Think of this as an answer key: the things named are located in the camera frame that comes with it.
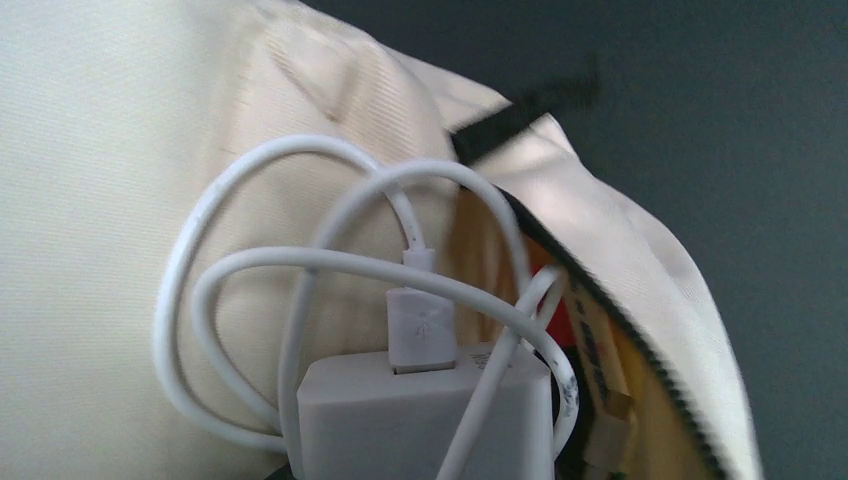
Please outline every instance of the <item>white power adapter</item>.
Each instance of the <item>white power adapter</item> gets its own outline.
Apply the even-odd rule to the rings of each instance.
[[[435,478],[491,350],[461,347],[455,368],[407,374],[388,352],[310,365],[297,392],[304,477]],[[516,350],[463,480],[554,478],[550,373]]]

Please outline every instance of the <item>zipper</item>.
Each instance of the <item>zipper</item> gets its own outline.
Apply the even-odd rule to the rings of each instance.
[[[660,359],[656,350],[648,344],[645,337],[639,331],[639,327],[624,315],[618,305],[600,287],[592,274],[551,235],[527,207],[510,195],[509,192],[500,188],[499,190],[512,207],[522,233],[544,248],[554,260],[564,266],[568,270],[568,273],[573,275],[581,283],[589,295],[606,310],[612,321],[633,342],[639,353],[645,357],[651,370],[657,375],[660,383],[681,415],[684,424],[698,447],[701,458],[713,476],[717,479],[730,478],[727,462],[719,457],[715,448],[716,442],[708,431],[702,419],[703,416],[686,400],[685,392],[677,380],[675,370]]]
[[[589,75],[554,78],[521,95],[507,95],[509,105],[462,125],[450,136],[454,153],[461,164],[471,166],[549,112],[591,109],[600,91],[597,60],[592,56]]]

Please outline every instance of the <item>charger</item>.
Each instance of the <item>charger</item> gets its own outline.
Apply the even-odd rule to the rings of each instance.
[[[432,480],[492,345],[460,347],[452,369],[395,374],[388,352],[309,366],[297,392],[304,477]],[[519,348],[463,480],[554,478],[550,370]]]
[[[192,258],[220,205],[240,182],[262,167],[305,152],[325,154],[371,175],[339,200],[309,247],[257,247],[232,253],[198,277],[190,299],[192,327],[210,364],[273,430],[255,431],[208,411],[193,397],[176,362],[176,321]],[[514,306],[471,285],[433,273],[435,252],[426,247],[421,225],[400,187],[404,181],[420,177],[455,181],[477,194],[491,209],[509,245],[515,284],[521,292]],[[388,197],[407,239],[403,265],[332,249],[345,227],[380,195]],[[270,266],[303,269],[280,349],[276,406],[253,388],[224,352],[215,332],[213,311],[215,298],[228,276]],[[387,292],[388,352],[334,357],[313,364],[308,375],[311,383],[305,390],[298,389],[309,303],[322,270],[403,287]],[[574,372],[562,350],[545,332],[562,297],[561,273],[548,266],[531,278],[527,251],[509,202],[467,167],[432,159],[389,167],[341,139],[291,135],[260,145],[230,165],[203,192],[183,225],[156,301],[152,345],[156,374],[168,399],[183,415],[233,443],[287,454],[294,476],[301,480],[426,478],[424,472],[438,472],[436,480],[550,478],[553,458],[571,435],[578,410]],[[504,325],[493,347],[457,349],[453,302]],[[542,307],[536,315],[540,302]],[[522,340],[536,349],[548,367],[527,350],[518,348]],[[545,414],[551,402],[548,368],[560,398],[553,427]],[[301,407],[312,413],[310,420],[301,416]],[[484,431],[488,435],[481,439]],[[375,436],[369,440],[363,432]],[[316,476],[304,473],[303,439],[307,437],[309,468]],[[320,460],[321,455],[332,455],[331,452],[348,453],[339,457],[344,462],[333,456]],[[384,456],[385,452],[392,453],[394,459]],[[476,466],[468,467],[472,455],[476,455],[471,462]],[[330,467],[330,462],[339,467]],[[378,464],[383,462],[385,466],[380,467]],[[419,468],[424,477],[415,476]],[[352,475],[343,469],[360,473]],[[369,469],[377,476],[361,473]]]

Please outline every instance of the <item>cream bag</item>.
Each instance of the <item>cream bag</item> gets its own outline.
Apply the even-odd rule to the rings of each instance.
[[[292,133],[344,137],[389,164],[450,160],[447,131],[503,99],[296,3],[11,0],[0,40],[0,478],[263,478],[284,458],[189,423],[152,368],[158,283],[200,192],[239,154]],[[652,425],[640,431],[653,432],[639,442],[642,475],[758,478],[727,336],[674,237],[591,177],[552,118],[481,165],[673,368],[694,417],[670,400],[655,359],[639,349],[630,357],[628,380],[643,385],[639,412]],[[208,232],[190,282],[236,250],[304,245],[360,178],[315,155],[263,171]],[[456,189],[439,183],[410,195],[438,248]],[[403,239],[381,204],[339,248],[398,260]],[[226,350],[272,401],[295,274],[237,275],[217,307]],[[386,288],[323,275],[304,364],[385,349]],[[261,427],[216,377],[185,318],[179,352],[203,404]]]

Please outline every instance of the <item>gray wall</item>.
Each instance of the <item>gray wall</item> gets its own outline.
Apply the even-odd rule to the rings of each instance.
[[[768,478],[848,478],[848,2],[307,3],[501,91],[597,49],[602,104],[562,123],[701,267]]]

